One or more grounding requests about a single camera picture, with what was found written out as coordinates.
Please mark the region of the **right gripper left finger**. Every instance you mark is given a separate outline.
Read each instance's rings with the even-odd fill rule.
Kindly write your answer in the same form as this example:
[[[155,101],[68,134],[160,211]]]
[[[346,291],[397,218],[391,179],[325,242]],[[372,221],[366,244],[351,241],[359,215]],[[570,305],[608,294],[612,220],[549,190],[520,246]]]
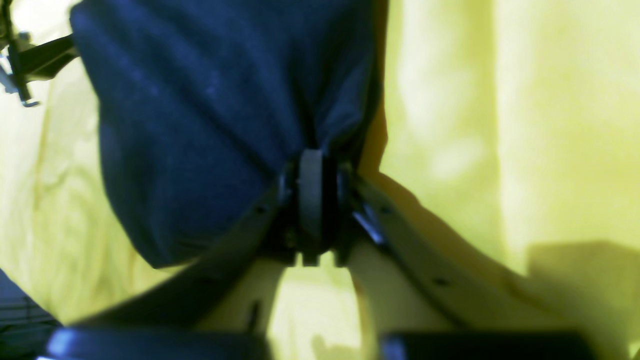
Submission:
[[[46,360],[271,360],[281,275],[319,264],[323,153],[306,149],[194,264],[121,305],[53,333]]]

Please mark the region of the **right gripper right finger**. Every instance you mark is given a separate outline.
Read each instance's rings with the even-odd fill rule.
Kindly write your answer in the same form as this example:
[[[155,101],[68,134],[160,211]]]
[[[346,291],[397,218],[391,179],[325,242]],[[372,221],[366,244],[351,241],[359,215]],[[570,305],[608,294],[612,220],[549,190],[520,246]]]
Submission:
[[[596,360],[576,328],[448,259],[347,161],[324,161],[336,264],[365,294],[377,360]]]

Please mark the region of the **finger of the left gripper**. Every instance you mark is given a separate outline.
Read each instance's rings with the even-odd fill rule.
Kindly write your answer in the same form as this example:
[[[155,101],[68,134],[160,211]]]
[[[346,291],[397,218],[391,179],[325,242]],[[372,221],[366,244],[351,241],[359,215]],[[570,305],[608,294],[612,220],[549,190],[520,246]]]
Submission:
[[[25,109],[37,107],[41,103],[33,100],[29,84],[54,79],[59,72],[78,58],[73,36],[66,35],[46,43],[36,45],[31,42],[27,31],[16,32],[11,14],[12,0],[1,2],[1,50],[8,69],[2,66],[1,86],[7,94],[17,95]]]

